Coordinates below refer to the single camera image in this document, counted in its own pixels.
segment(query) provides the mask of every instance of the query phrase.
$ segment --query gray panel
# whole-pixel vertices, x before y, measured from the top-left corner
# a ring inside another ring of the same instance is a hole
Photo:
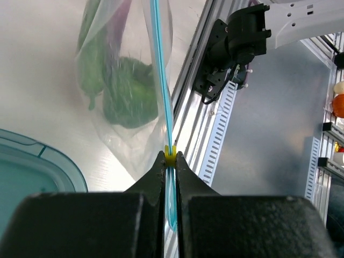
[[[330,70],[301,42],[258,56],[238,91],[212,187],[228,195],[304,196]]]

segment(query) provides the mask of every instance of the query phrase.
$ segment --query teal plastic container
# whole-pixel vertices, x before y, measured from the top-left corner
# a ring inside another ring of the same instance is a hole
[[[0,130],[0,236],[18,204],[39,192],[87,192],[75,163],[58,150]]]

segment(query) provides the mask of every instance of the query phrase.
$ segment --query red object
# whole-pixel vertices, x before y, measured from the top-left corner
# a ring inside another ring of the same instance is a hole
[[[336,117],[344,118],[344,94],[339,94],[333,99],[332,107]]]

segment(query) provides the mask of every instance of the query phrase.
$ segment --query black mounting plate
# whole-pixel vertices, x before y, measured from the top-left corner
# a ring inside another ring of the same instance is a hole
[[[227,74],[227,70],[218,71],[214,76],[209,76],[211,77],[211,81],[207,79],[208,75],[211,75],[214,69],[214,65],[212,65],[206,57],[207,52],[212,45],[227,36],[226,30],[226,23],[224,23],[220,19],[215,21],[214,26],[210,32],[209,39],[206,44],[206,49],[202,56],[202,60],[199,64],[196,78],[193,82],[193,89],[196,92],[201,93],[202,95],[204,94],[207,98],[212,98],[216,94],[216,92],[223,85]]]

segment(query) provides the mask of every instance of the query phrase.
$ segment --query clear plastic bag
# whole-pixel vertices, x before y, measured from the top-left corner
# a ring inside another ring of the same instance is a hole
[[[158,1],[168,75],[172,20],[168,0]],[[135,180],[167,142],[151,5],[89,0],[76,57],[78,85],[97,133]]]

